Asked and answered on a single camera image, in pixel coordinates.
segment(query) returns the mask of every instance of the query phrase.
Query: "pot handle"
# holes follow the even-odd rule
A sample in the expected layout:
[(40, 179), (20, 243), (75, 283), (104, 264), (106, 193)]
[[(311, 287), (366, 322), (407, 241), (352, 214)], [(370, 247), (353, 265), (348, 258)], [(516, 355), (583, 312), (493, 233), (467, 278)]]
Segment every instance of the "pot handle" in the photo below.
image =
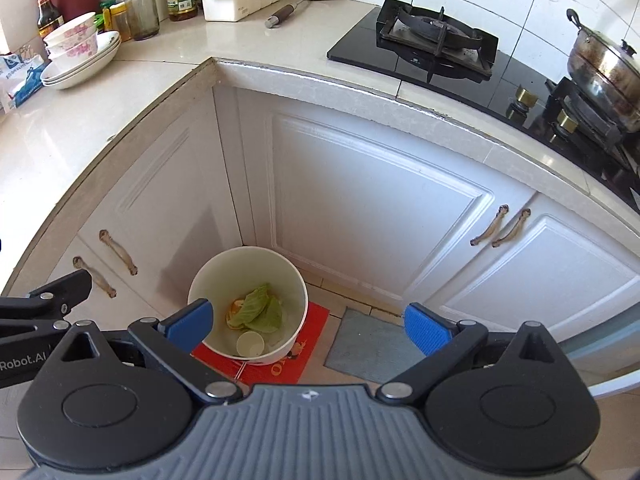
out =
[(576, 27), (582, 28), (582, 23), (580, 23), (580, 18), (578, 18), (578, 13), (573, 9), (566, 10), (567, 19), (572, 22)]
[(633, 55), (636, 53), (636, 50), (625, 40), (622, 40), (622, 50), (629, 54), (629, 57), (633, 57)]

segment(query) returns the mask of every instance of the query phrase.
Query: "gray ribbed plate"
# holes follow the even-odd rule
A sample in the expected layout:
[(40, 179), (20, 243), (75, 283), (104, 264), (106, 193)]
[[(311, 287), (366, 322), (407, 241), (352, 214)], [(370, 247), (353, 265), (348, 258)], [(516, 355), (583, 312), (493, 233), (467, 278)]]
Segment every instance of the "gray ribbed plate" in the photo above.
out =
[[(27, 480), (488, 480), (434, 444), (410, 408), (373, 400), (362, 385), (256, 386), (245, 400), (203, 410), (187, 437), (126, 471), (33, 469)], [(587, 480), (578, 468), (538, 480)]]

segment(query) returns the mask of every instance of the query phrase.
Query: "red mat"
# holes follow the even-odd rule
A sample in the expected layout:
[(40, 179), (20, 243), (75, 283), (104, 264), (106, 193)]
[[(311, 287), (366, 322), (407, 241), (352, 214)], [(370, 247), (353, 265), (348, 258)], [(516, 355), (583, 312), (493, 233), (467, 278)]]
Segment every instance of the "red mat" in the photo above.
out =
[[(247, 365), (238, 380), (248, 386), (255, 383), (297, 384), (328, 317), (326, 308), (310, 302), (305, 323), (289, 354), (273, 365)], [(191, 355), (230, 378), (235, 377), (242, 366), (242, 361), (222, 357), (203, 344), (198, 345)]]

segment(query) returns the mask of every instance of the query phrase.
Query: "blue gripper pad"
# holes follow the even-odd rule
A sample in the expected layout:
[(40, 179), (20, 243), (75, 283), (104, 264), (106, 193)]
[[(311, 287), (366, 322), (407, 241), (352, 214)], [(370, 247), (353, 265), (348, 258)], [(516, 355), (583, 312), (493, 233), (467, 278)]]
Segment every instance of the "blue gripper pad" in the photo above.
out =
[(213, 327), (213, 307), (207, 300), (196, 300), (162, 322), (164, 336), (180, 350), (191, 353)]
[(454, 336), (452, 329), (431, 319), (413, 303), (404, 310), (404, 331), (409, 339), (427, 356), (440, 350)]

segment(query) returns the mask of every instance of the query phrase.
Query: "knife handle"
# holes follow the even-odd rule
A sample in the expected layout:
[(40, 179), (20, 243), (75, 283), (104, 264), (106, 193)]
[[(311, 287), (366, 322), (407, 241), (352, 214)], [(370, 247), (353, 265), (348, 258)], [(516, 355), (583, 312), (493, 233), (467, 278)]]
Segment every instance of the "knife handle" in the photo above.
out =
[(281, 9), (276, 10), (266, 22), (264, 22), (264, 26), (267, 28), (273, 28), (276, 25), (281, 24), (284, 20), (286, 20), (290, 14), (296, 10), (295, 7), (291, 4), (285, 5)]

